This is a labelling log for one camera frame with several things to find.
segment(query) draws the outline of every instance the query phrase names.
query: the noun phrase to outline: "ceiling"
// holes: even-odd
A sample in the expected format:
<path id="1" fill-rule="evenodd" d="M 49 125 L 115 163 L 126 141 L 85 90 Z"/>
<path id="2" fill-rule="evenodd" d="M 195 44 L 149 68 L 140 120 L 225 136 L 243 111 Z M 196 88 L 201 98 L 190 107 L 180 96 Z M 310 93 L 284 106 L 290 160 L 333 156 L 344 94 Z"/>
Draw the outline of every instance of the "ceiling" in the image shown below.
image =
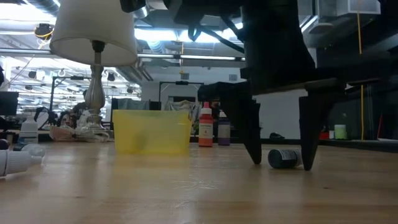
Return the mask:
<path id="1" fill-rule="evenodd" d="M 54 6 L 54 0 L 30 1 L 41 2 L 44 5 L 40 9 L 33 5 L 26 4 L 6 4 L 10 2 L 27 2 L 30 0 L 0 0 L 0 48 L 12 49 L 49 49 L 48 42 L 42 42 L 33 34 L 33 30 L 39 23 L 55 24 L 57 6 Z M 348 5 L 357 0 L 298 0 L 299 21 L 302 27 L 303 36 L 307 47 L 320 48 L 329 47 L 345 37 L 356 32 L 356 12 L 345 10 L 338 7 L 340 3 Z M 361 24 L 370 23 L 378 14 L 377 3 L 375 0 L 362 0 L 370 2 L 370 5 L 364 4 L 370 10 L 361 11 Z M 244 55 L 219 43 L 214 38 L 202 34 L 198 41 L 192 42 L 187 37 L 187 27 L 175 24 L 169 11 L 166 10 L 162 0 L 148 0 L 151 8 L 149 15 L 144 19 L 136 20 L 135 35 L 138 43 L 138 50 L 144 53 L 158 54 L 190 54 L 190 55 L 217 55 L 229 57 L 243 57 Z M 236 26 L 241 27 L 240 19 L 233 21 Z M 325 32 L 313 33 L 314 27 L 319 23 L 327 22 L 330 29 Z M 234 36 L 230 29 L 221 21 L 219 17 L 205 16 L 201 23 L 218 32 L 226 39 L 243 46 L 243 44 Z M 183 44 L 176 44 L 174 40 L 181 40 Z M 158 41 L 158 44 L 164 46 L 163 52 L 154 52 L 150 40 Z M 7 62 L 9 76 L 13 80 L 10 88 L 22 93 L 21 98 L 27 100 L 37 100 L 39 97 L 43 102 L 49 101 L 51 91 L 52 77 L 65 72 L 64 77 L 73 75 L 81 77 L 90 76 L 90 68 L 76 62 L 71 62 L 62 58 L 48 56 L 47 58 L 33 58 L 33 55 L 24 55 L 23 57 L 2 57 L 1 61 Z M 142 59 L 143 66 L 139 68 L 106 68 L 103 74 L 103 85 L 107 95 L 120 95 L 139 99 L 141 89 L 139 85 L 142 82 L 173 82 L 181 79 L 180 72 L 189 73 L 190 82 L 231 82 L 229 75 L 238 75 L 235 82 L 240 82 L 239 69 L 244 67 L 244 62 L 224 62 L 212 60 L 175 60 L 175 59 Z M 42 79 L 29 78 L 29 72 L 38 71 L 43 76 Z M 114 73 L 115 81 L 107 81 L 108 73 Z M 32 90 L 26 90 L 25 86 L 32 85 Z M 83 100 L 81 92 L 87 88 L 88 80 L 64 80 L 55 89 L 55 104 L 59 108 L 71 107 L 74 101 Z M 70 91 L 69 86 L 75 86 L 76 91 Z M 128 86 L 134 87 L 133 94 L 127 93 Z"/>

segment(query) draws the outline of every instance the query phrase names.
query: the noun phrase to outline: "wooden table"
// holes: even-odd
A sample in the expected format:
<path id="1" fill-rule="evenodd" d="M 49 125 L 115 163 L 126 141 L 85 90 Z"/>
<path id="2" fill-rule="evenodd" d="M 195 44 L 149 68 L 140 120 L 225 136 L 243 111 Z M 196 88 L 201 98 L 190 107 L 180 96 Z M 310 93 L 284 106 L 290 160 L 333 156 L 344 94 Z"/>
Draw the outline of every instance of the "wooden table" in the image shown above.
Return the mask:
<path id="1" fill-rule="evenodd" d="M 42 167 L 0 179 L 8 223 L 397 223 L 398 154 L 320 147 L 311 172 L 254 166 L 240 145 L 115 157 L 44 144 Z"/>

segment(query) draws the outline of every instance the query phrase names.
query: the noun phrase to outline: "person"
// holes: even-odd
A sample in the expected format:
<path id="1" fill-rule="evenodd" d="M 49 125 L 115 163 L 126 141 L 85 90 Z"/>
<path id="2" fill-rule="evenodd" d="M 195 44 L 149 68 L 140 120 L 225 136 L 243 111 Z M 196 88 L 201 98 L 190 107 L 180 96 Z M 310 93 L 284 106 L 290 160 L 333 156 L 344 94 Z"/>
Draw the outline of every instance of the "person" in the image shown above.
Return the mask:
<path id="1" fill-rule="evenodd" d="M 83 92 L 83 97 L 86 97 L 87 90 Z M 71 111 L 69 111 L 69 115 L 72 117 L 73 127 L 76 128 L 77 121 L 80 119 L 81 114 L 88 110 L 86 102 L 83 101 L 81 103 L 76 104 Z"/>

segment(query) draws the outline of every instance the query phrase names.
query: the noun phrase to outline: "desk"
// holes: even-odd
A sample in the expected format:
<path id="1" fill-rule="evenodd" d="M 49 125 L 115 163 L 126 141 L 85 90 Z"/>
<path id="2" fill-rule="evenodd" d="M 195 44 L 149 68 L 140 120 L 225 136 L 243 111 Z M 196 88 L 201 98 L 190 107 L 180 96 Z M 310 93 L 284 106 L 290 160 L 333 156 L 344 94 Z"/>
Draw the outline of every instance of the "desk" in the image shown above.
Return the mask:
<path id="1" fill-rule="evenodd" d="M 311 172 L 254 166 L 241 145 L 114 157 L 113 143 L 44 144 L 0 179 L 1 223 L 397 223 L 398 154 L 320 146 Z"/>

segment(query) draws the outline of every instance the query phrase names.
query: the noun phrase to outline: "lamp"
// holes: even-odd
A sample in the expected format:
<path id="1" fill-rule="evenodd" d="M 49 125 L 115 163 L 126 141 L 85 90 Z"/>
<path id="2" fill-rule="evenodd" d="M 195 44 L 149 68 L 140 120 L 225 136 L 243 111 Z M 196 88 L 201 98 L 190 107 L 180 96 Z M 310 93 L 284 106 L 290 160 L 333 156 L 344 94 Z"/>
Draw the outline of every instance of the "lamp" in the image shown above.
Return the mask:
<path id="1" fill-rule="evenodd" d="M 92 122 L 87 127 L 102 129 L 100 109 L 105 96 L 101 74 L 104 66 L 130 65 L 137 60 L 133 16 L 121 10 L 119 0 L 63 1 L 50 48 L 55 55 L 91 65 L 85 101 Z"/>

